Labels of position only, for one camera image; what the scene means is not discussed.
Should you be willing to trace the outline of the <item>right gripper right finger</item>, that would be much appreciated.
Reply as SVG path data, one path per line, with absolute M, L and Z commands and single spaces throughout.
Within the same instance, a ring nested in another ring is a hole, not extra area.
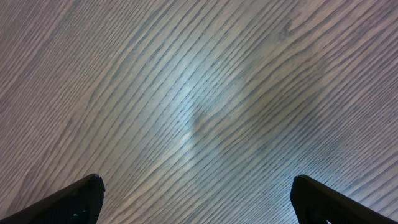
M 307 175 L 294 177 L 290 201 L 300 224 L 397 224 Z

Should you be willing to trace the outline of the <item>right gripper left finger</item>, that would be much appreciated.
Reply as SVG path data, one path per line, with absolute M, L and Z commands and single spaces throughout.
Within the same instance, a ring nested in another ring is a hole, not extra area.
M 105 186 L 90 174 L 33 205 L 1 220 L 1 224 L 96 224 Z

